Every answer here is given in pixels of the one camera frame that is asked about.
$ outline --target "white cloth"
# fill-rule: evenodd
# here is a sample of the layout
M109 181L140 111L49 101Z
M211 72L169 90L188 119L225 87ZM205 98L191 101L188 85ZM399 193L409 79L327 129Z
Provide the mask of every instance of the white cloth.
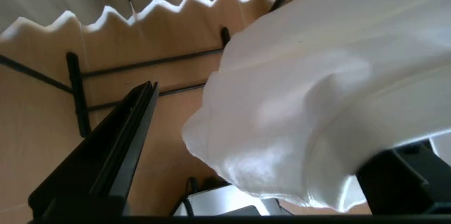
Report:
M225 48L188 150L254 196L347 211L374 154L450 131L450 15L451 0L295 0L265 15Z

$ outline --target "white fabric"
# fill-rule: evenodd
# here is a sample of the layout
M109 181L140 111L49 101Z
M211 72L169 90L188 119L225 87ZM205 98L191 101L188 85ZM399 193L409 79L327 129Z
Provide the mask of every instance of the white fabric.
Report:
M225 48L188 150L254 196L347 211L366 160L450 131L450 15L451 0L295 0L265 15Z

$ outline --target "crumpled white towel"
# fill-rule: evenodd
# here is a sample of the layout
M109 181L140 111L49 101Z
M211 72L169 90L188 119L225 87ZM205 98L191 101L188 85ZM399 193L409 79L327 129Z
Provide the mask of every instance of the crumpled white towel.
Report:
M451 0L295 0L233 36L183 140L254 196L347 211L374 154L450 131L450 15Z

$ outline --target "wooden floor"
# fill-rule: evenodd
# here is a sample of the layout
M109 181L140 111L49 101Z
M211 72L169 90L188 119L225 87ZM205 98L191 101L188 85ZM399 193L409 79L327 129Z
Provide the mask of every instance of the wooden floor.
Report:
M208 7L188 0L181 12L157 6L132 25L108 13L99 29L81 26L71 14L55 29L21 19L0 36L0 54L69 85L68 51L78 54L81 71L87 72L217 49L222 26L233 35L270 5L269 0L217 0ZM220 58L209 55L90 78L84 82L87 104L118 101L147 80L158 81L162 91L203 82L217 70ZM82 138L70 94L5 66L0 67L0 89L0 223L25 223L31 219L27 196ZM201 102L202 89L159 98L128 198L133 215L166 216L189 176L201 181L216 175L187 152L180 135ZM92 127L109 111L91 113ZM313 213L285 205L293 213Z

